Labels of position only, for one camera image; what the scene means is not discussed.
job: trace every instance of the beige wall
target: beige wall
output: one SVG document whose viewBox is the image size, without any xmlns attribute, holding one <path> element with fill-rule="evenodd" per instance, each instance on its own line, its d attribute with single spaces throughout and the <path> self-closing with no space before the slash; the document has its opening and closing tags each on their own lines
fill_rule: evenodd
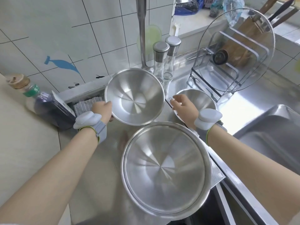
<svg viewBox="0 0 300 225">
<path fill-rule="evenodd" d="M 59 150 L 57 129 L 24 107 L 0 74 L 0 205 Z M 60 225 L 70 224 L 67 207 Z"/>
</svg>

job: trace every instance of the stainless steel sink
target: stainless steel sink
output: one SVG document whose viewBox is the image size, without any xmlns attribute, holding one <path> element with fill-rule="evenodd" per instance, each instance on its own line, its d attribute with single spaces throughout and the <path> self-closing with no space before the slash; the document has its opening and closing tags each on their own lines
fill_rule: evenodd
<svg viewBox="0 0 300 225">
<path fill-rule="evenodd" d="M 289 107 L 273 106 L 234 137 L 300 175 L 300 115 Z"/>
</svg>

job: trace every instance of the metal mixing bowl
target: metal mixing bowl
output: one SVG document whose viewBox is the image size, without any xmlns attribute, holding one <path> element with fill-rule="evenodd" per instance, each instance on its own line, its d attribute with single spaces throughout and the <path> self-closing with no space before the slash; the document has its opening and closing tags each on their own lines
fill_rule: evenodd
<svg viewBox="0 0 300 225">
<path fill-rule="evenodd" d="M 212 165 L 206 146 L 188 128 L 154 122 L 128 141 L 121 176 L 130 198 L 145 212 L 179 220 L 208 197 Z"/>
<path fill-rule="evenodd" d="M 196 89 L 183 89 L 176 93 L 176 95 L 178 94 L 185 94 L 199 111 L 205 108 L 217 109 L 215 101 L 203 91 Z M 182 121 L 182 119 L 177 115 L 177 111 L 174 110 L 174 113 Z"/>
<path fill-rule="evenodd" d="M 112 102 L 112 115 L 134 126 L 147 125 L 163 110 L 165 93 L 159 80 L 146 70 L 129 68 L 108 82 L 105 102 Z"/>
</svg>

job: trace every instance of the gray striped cloth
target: gray striped cloth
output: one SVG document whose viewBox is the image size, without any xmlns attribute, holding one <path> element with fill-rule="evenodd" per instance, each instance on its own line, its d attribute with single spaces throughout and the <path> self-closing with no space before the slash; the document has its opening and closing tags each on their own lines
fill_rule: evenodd
<svg viewBox="0 0 300 225">
<path fill-rule="evenodd" d="M 81 101 L 74 105 L 75 114 L 78 117 L 79 115 L 83 114 L 84 112 L 91 111 L 92 105 L 95 102 L 102 101 L 101 97 L 94 97 L 89 100 Z"/>
</svg>

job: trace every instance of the salt and pepper grinder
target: salt and pepper grinder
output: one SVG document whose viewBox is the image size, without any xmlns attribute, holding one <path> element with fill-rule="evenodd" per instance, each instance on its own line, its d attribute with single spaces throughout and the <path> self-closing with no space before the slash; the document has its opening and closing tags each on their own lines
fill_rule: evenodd
<svg viewBox="0 0 300 225">
<path fill-rule="evenodd" d="M 170 46 L 166 42 L 156 42 L 153 44 L 154 51 L 154 72 L 153 75 L 163 85 L 163 68 Z"/>
<path fill-rule="evenodd" d="M 175 61 L 178 48 L 181 44 L 181 39 L 178 38 L 177 36 L 169 36 L 166 37 L 165 41 L 167 44 L 169 44 L 170 49 L 168 50 L 167 53 L 166 63 L 163 72 L 163 79 L 171 80 L 173 78 L 174 61 Z"/>
</svg>

